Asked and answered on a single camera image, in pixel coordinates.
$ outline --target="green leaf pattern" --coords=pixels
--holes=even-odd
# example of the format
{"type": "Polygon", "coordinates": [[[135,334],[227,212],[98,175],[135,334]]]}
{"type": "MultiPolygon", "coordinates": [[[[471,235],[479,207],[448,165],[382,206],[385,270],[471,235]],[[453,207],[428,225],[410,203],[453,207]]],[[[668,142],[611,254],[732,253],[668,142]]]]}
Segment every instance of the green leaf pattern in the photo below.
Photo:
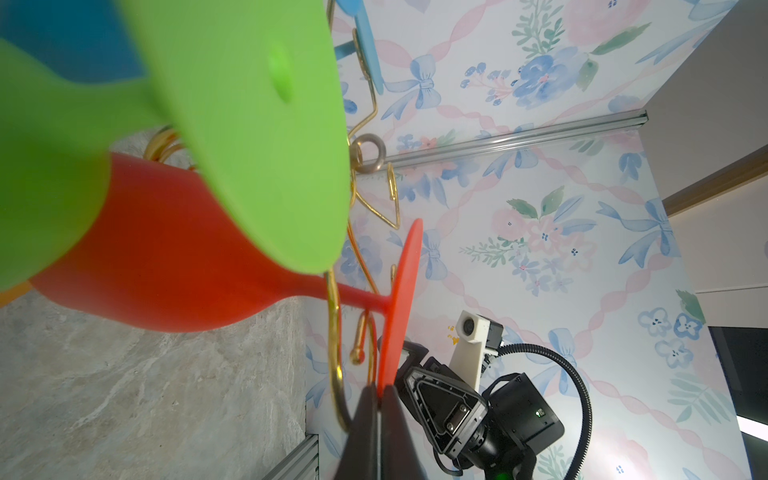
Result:
{"type": "Polygon", "coordinates": [[[520,214],[524,218],[538,218],[538,212],[536,211],[536,207],[531,205],[530,203],[526,202],[525,200],[520,200],[519,198],[514,198],[512,200],[507,200],[507,203],[520,212],[520,214]]]}
{"type": "MultiPolygon", "coordinates": [[[[539,454],[538,470],[544,475],[548,475],[546,480],[562,480],[572,461],[573,457],[565,458],[563,445],[554,445],[549,447],[546,453],[539,454]]],[[[576,479],[585,480],[584,474],[579,472],[576,479]]]]}
{"type": "Polygon", "coordinates": [[[680,297],[680,307],[685,313],[702,323],[707,323],[704,319],[704,312],[701,310],[701,304],[699,303],[697,296],[683,290],[677,290],[677,296],[680,297]]]}
{"type": "Polygon", "coordinates": [[[677,423],[688,420],[693,410],[709,425],[712,425],[712,421],[730,422],[736,417],[733,403],[723,393],[707,386],[695,375],[679,372],[675,376],[670,382],[680,390],[670,390],[670,394],[678,398],[667,401],[672,405],[685,407],[677,417],[677,423]]]}
{"type": "Polygon", "coordinates": [[[563,9],[563,5],[552,9],[553,0],[520,0],[527,15],[520,15],[517,29],[512,31],[515,37],[521,37],[518,45],[528,52],[527,58],[545,55],[560,41],[563,29],[563,19],[554,17],[563,9]]]}
{"type": "Polygon", "coordinates": [[[456,140],[456,130],[451,129],[450,132],[448,132],[445,135],[440,135],[437,139],[437,142],[435,143],[436,147],[444,147],[445,145],[450,145],[456,140]]]}
{"type": "Polygon", "coordinates": [[[575,144],[571,145],[568,150],[578,150],[580,154],[586,154],[589,157],[594,157],[603,150],[604,146],[605,142],[600,138],[585,138],[584,140],[579,140],[575,144]]]}
{"type": "Polygon", "coordinates": [[[541,200],[541,216],[553,214],[563,203],[565,185],[550,192],[541,200]]]}
{"type": "Polygon", "coordinates": [[[604,41],[603,43],[599,44],[598,47],[592,51],[592,55],[605,55],[610,51],[625,46],[635,38],[639,37],[640,34],[643,33],[649,26],[650,23],[647,23],[640,27],[627,28],[618,35],[614,36],[611,40],[604,41]]]}
{"type": "Polygon", "coordinates": [[[581,69],[578,71],[576,86],[579,87],[582,91],[587,90],[589,84],[594,80],[594,76],[598,74],[599,67],[600,65],[598,65],[598,63],[592,59],[584,62],[584,64],[581,66],[581,69]]]}
{"type": "Polygon", "coordinates": [[[518,251],[527,252],[528,245],[522,238],[520,240],[507,240],[498,237],[496,242],[488,238],[487,243],[480,242],[476,247],[461,247],[458,251],[472,257],[472,262],[479,261],[494,268],[499,264],[506,265],[518,251]]]}

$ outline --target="white wall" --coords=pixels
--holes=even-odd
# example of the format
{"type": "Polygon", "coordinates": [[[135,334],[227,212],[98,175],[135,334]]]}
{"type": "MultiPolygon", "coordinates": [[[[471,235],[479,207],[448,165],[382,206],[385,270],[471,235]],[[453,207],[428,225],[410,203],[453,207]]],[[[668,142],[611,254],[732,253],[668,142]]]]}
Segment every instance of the white wall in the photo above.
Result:
{"type": "Polygon", "coordinates": [[[740,0],[646,106],[662,198],[768,144],[767,79],[768,1],[740,0]]]}
{"type": "Polygon", "coordinates": [[[768,327],[768,177],[670,223],[707,324],[768,327]]]}

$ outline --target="black cable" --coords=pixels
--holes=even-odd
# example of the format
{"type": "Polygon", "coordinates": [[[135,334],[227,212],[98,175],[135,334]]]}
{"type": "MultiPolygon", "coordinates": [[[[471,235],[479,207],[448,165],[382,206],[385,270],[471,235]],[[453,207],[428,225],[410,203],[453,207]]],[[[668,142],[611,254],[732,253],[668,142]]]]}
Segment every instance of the black cable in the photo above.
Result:
{"type": "Polygon", "coordinates": [[[440,467],[440,469],[442,471],[444,471],[445,473],[447,473],[448,475],[450,475],[452,477],[460,477],[460,476],[464,475],[464,470],[461,470],[461,469],[459,469],[459,470],[450,470],[448,467],[443,465],[442,462],[440,462],[440,454],[437,453],[437,449],[435,447],[432,447],[432,452],[435,454],[435,462],[437,462],[437,465],[440,467]]]}
{"type": "Polygon", "coordinates": [[[543,346],[533,345],[531,343],[513,343],[511,345],[504,345],[498,349],[498,356],[508,355],[510,353],[535,353],[537,355],[545,356],[561,366],[574,381],[574,385],[576,385],[576,390],[578,391],[578,398],[581,400],[581,436],[579,437],[578,445],[576,445],[576,453],[571,462],[571,467],[568,468],[568,472],[565,474],[563,480],[575,480],[578,471],[581,470],[581,465],[584,464],[584,457],[587,454],[587,447],[589,446],[589,438],[592,436],[592,405],[589,403],[589,393],[587,392],[587,386],[584,384],[584,380],[581,379],[576,368],[563,358],[563,356],[543,346]]]}

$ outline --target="gold wire hook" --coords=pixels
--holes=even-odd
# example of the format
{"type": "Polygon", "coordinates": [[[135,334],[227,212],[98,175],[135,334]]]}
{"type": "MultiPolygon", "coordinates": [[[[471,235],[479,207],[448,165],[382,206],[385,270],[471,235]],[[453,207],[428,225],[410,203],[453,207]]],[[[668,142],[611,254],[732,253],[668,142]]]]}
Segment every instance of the gold wire hook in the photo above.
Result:
{"type": "Polygon", "coordinates": [[[326,287],[328,289],[328,378],[331,384],[331,398],[336,409],[336,417],[342,430],[349,432],[352,417],[344,396],[344,372],[341,364],[341,302],[339,301],[339,285],[333,269],[326,272],[326,287]]]}
{"type": "Polygon", "coordinates": [[[351,142],[352,137],[354,137],[355,134],[358,131],[360,131],[361,128],[365,127],[371,120],[376,118],[376,115],[379,113],[379,104],[376,102],[376,87],[373,86],[373,79],[371,78],[371,74],[369,73],[368,63],[366,62],[366,58],[365,56],[363,56],[362,49],[360,48],[360,43],[357,38],[357,28],[352,29],[352,40],[355,42],[355,52],[357,53],[357,61],[358,63],[360,63],[360,70],[362,70],[362,76],[365,77],[366,80],[368,81],[368,90],[370,91],[370,94],[371,94],[373,111],[367,117],[363,118],[357,125],[352,127],[352,130],[350,130],[349,133],[346,135],[348,142],[351,142]]]}
{"type": "MultiPolygon", "coordinates": [[[[183,150],[184,144],[180,141],[176,131],[168,126],[158,131],[144,149],[143,159],[164,164],[171,155],[183,150]]],[[[196,170],[194,165],[190,165],[187,170],[196,170]]]]}
{"type": "Polygon", "coordinates": [[[392,162],[389,162],[386,165],[386,174],[387,174],[387,184],[389,185],[389,199],[395,202],[395,221],[392,222],[389,218],[387,218],[384,214],[379,212],[376,208],[373,207],[373,205],[369,204],[368,201],[360,194],[360,192],[357,190],[357,181],[354,180],[355,183],[355,191],[354,195],[357,197],[358,200],[360,200],[360,203],[371,211],[374,215],[376,215],[378,218],[380,218],[384,223],[389,225],[391,228],[395,230],[400,229],[400,199],[399,195],[397,193],[397,179],[395,178],[395,168],[392,166],[392,162]]]}
{"type": "Polygon", "coordinates": [[[378,351],[376,348],[376,322],[373,321],[373,315],[368,310],[360,313],[360,318],[357,320],[355,347],[349,354],[349,359],[355,365],[360,365],[365,361],[366,329],[370,333],[368,346],[370,355],[368,358],[368,384],[373,385],[376,383],[376,364],[378,362],[378,351]]]}
{"type": "Polygon", "coordinates": [[[333,9],[336,7],[336,0],[328,0],[326,6],[326,17],[328,17],[328,29],[333,30],[333,9]]]}

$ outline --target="blue bow pattern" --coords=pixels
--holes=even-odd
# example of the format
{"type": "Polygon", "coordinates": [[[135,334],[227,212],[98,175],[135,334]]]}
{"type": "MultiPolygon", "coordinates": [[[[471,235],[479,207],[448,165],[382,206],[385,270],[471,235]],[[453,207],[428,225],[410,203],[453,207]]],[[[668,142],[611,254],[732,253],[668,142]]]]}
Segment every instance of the blue bow pattern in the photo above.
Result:
{"type": "Polygon", "coordinates": [[[661,203],[660,198],[654,198],[645,203],[645,210],[650,215],[648,220],[625,220],[621,218],[621,215],[611,206],[598,202],[601,209],[597,211],[600,215],[606,215],[607,217],[615,218],[619,220],[624,228],[633,232],[645,232],[652,228],[658,227],[659,230],[650,232],[645,237],[642,237],[637,242],[630,245],[624,255],[619,259],[619,265],[634,258],[637,266],[640,268],[645,267],[645,257],[648,255],[648,249],[650,245],[658,238],[661,237],[661,253],[666,257],[679,257],[680,249],[677,247],[677,240],[674,238],[672,232],[672,226],[670,225],[669,218],[667,218],[667,212],[664,211],[664,205],[661,203]]]}
{"type": "MultiPolygon", "coordinates": [[[[533,124],[523,124],[512,131],[516,134],[521,131],[531,130],[533,124]]],[[[480,135],[476,138],[490,138],[491,134],[485,130],[480,131],[480,135]]],[[[520,150],[513,150],[503,153],[499,158],[492,161],[488,168],[483,172],[483,177],[487,177],[490,174],[496,175],[496,178],[501,178],[504,173],[504,167],[507,166],[507,162],[512,157],[515,157],[515,168],[533,168],[538,165],[538,157],[533,151],[528,148],[521,148],[520,150]]]]}
{"type": "MultiPolygon", "coordinates": [[[[552,349],[565,357],[571,365],[576,367],[576,359],[574,358],[574,352],[576,351],[576,345],[574,343],[574,337],[571,335],[571,331],[568,329],[554,329],[549,332],[549,343],[552,344],[552,349]]],[[[546,365],[552,363],[552,361],[543,356],[535,355],[534,353],[525,354],[529,360],[540,365],[546,365]]],[[[576,368],[581,375],[581,379],[584,380],[584,384],[587,385],[586,376],[581,374],[579,368],[576,368]]],[[[538,391],[544,395],[547,391],[549,382],[560,372],[560,393],[566,396],[578,397],[578,391],[576,385],[571,377],[560,366],[551,366],[544,372],[536,375],[531,381],[536,386],[538,391]]]]}
{"type": "Polygon", "coordinates": [[[419,110],[440,105],[442,98],[437,90],[435,90],[435,82],[432,80],[432,77],[435,76],[435,57],[422,55],[421,57],[414,58],[411,61],[411,73],[415,80],[384,82],[386,89],[391,92],[404,92],[414,87],[419,87],[419,89],[410,91],[393,103],[391,107],[387,108],[384,115],[382,115],[382,120],[393,114],[399,120],[402,116],[402,111],[406,109],[406,105],[413,98],[416,99],[416,108],[419,110]]]}
{"type": "MultiPolygon", "coordinates": [[[[320,402],[323,401],[323,393],[326,391],[326,387],[329,385],[329,378],[328,378],[328,364],[325,362],[318,362],[312,357],[312,350],[307,346],[306,347],[306,358],[310,359],[310,362],[312,363],[312,370],[315,372],[324,375],[324,377],[316,383],[309,392],[306,393],[306,398],[304,399],[305,402],[313,400],[315,404],[315,408],[320,407],[320,402]]],[[[349,382],[344,382],[344,396],[347,400],[349,400],[352,397],[352,388],[349,386],[349,382]]]]}
{"type": "Polygon", "coordinates": [[[424,247],[419,265],[427,265],[427,280],[443,280],[448,276],[448,267],[440,260],[440,232],[427,230],[422,237],[424,247]]]}
{"type": "Polygon", "coordinates": [[[660,61],[664,60],[664,58],[667,55],[675,51],[678,47],[683,45],[685,42],[689,41],[690,39],[694,38],[697,35],[701,35],[701,38],[699,38],[696,41],[696,43],[694,43],[694,46],[693,46],[693,48],[697,48],[701,44],[701,42],[707,37],[707,35],[710,34],[710,31],[712,31],[712,28],[715,25],[717,25],[717,23],[722,19],[720,15],[725,15],[730,9],[733,8],[733,6],[737,2],[737,0],[725,0],[723,2],[707,2],[706,0],[704,1],[684,0],[684,1],[693,5],[693,7],[690,10],[690,13],[688,14],[689,20],[693,20],[694,22],[701,22],[702,20],[709,20],[709,21],[683,33],[682,35],[676,38],[673,38],[672,40],[669,40],[664,45],[661,45],[656,50],[653,50],[648,55],[645,55],[643,58],[636,61],[635,62],[636,64],[646,61],[649,58],[656,57],[654,59],[654,65],[655,65],[660,61]]]}
{"type": "Polygon", "coordinates": [[[333,455],[334,458],[341,458],[341,452],[343,452],[344,449],[341,447],[341,445],[339,445],[336,439],[333,438],[333,435],[331,435],[331,433],[326,429],[323,429],[323,443],[326,444],[328,453],[333,455]]]}

